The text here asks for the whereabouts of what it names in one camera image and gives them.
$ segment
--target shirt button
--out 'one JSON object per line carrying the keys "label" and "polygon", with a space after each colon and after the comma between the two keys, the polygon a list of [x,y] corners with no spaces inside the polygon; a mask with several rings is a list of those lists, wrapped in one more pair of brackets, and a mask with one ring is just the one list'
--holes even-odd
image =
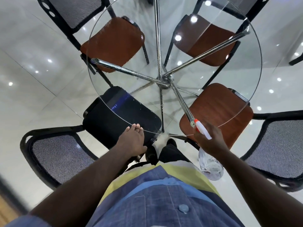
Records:
{"label": "shirt button", "polygon": [[182,205],[179,205],[179,210],[182,212],[182,213],[187,213],[189,211],[189,208],[187,205],[185,204],[182,204]]}

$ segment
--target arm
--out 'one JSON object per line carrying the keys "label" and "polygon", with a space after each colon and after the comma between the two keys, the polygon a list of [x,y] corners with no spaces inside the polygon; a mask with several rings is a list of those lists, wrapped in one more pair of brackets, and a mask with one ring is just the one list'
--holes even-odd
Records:
{"label": "arm", "polygon": [[303,226],[303,204],[231,153],[219,128],[206,121],[202,123],[212,139],[207,140],[196,130],[195,139],[205,152],[215,157],[227,170],[260,225]]}
{"label": "arm", "polygon": [[140,125],[126,128],[117,144],[100,159],[58,187],[31,215],[51,226],[85,226],[119,170],[132,156],[146,151]]}

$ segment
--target clear plastic bottle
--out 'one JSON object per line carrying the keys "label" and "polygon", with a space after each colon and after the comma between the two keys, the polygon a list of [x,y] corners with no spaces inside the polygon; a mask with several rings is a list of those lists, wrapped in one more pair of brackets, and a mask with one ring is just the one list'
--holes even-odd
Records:
{"label": "clear plastic bottle", "polygon": [[199,164],[202,173],[209,180],[217,181],[223,176],[224,170],[221,163],[202,148],[199,149]]}

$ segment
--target black trousers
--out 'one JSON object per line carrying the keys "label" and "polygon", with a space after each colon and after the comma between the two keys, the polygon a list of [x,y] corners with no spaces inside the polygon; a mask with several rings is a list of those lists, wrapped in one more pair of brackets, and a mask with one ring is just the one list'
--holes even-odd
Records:
{"label": "black trousers", "polygon": [[157,158],[157,153],[153,146],[147,149],[146,156],[147,155],[149,156],[153,155],[153,157],[150,157],[148,162],[141,162],[132,165],[129,169],[127,169],[127,171],[146,164],[156,165],[158,161],[161,161],[163,163],[169,163],[169,162],[176,162],[179,160],[183,160],[191,163],[191,161],[188,158],[186,158],[181,153],[181,151],[172,144],[166,145],[165,147],[162,148],[159,158]]}

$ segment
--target round glass tabletop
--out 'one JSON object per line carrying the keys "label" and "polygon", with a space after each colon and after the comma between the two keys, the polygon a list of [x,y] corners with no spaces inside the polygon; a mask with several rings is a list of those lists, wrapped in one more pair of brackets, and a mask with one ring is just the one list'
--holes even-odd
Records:
{"label": "round glass tabletop", "polygon": [[195,117],[226,124],[262,70],[257,35],[228,0],[112,0],[81,49],[103,102],[152,133],[192,135],[182,126]]}

